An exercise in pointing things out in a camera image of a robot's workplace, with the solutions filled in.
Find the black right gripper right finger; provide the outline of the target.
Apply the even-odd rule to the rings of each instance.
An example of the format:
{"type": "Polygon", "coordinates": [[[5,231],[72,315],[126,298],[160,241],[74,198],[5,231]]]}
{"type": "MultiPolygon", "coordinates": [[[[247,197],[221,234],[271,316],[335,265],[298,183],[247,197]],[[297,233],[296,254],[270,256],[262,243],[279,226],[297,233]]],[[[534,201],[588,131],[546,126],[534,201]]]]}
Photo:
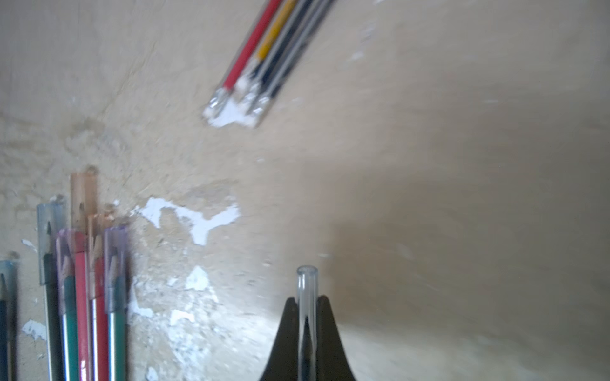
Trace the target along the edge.
{"type": "Polygon", "coordinates": [[[316,314],[317,380],[355,381],[327,296],[322,295],[317,299],[316,314]]]}

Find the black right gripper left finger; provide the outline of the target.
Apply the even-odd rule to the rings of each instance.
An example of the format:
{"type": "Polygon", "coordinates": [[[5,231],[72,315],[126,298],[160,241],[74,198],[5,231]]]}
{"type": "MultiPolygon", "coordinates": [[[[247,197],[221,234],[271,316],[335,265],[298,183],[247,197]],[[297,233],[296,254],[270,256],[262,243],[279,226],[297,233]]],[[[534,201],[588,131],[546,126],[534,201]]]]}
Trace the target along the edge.
{"type": "Polygon", "coordinates": [[[299,308],[294,298],[288,298],[260,381],[297,381],[298,345],[299,308]]]}

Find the clear pencil cap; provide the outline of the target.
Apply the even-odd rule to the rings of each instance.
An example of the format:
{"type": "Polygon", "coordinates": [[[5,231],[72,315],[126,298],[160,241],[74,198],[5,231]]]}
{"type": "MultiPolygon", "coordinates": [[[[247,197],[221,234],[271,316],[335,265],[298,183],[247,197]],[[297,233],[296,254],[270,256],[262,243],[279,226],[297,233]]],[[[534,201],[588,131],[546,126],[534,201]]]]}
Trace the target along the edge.
{"type": "Polygon", "coordinates": [[[299,308],[299,341],[300,330],[303,326],[305,318],[309,318],[311,328],[314,332],[314,343],[317,349],[317,299],[318,299],[318,269],[311,265],[303,265],[298,267],[297,271],[297,295],[296,301],[299,308]]]}

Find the red pencil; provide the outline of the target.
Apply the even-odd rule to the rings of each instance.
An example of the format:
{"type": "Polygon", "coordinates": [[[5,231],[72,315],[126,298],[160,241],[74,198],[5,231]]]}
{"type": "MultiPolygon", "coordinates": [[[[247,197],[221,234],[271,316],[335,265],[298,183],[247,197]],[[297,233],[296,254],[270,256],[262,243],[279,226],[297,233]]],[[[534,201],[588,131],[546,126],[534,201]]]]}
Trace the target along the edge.
{"type": "Polygon", "coordinates": [[[222,111],[227,100],[234,91],[234,86],[238,81],[239,76],[246,67],[250,57],[254,54],[256,47],[274,19],[282,2],[282,0],[268,0],[262,7],[261,12],[257,15],[254,24],[250,28],[240,49],[238,49],[237,54],[220,85],[214,91],[214,94],[206,105],[203,111],[203,117],[216,118],[222,111]]]}

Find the bundle red green pencils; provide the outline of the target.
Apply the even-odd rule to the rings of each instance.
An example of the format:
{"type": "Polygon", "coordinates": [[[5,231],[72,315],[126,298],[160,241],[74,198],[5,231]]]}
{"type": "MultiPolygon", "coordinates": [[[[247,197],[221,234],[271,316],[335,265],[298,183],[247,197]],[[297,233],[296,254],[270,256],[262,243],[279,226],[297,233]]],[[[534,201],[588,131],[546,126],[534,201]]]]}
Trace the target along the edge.
{"type": "Polygon", "coordinates": [[[127,378],[128,232],[98,210],[97,173],[70,176],[67,203],[37,206],[50,380],[127,378]]]}

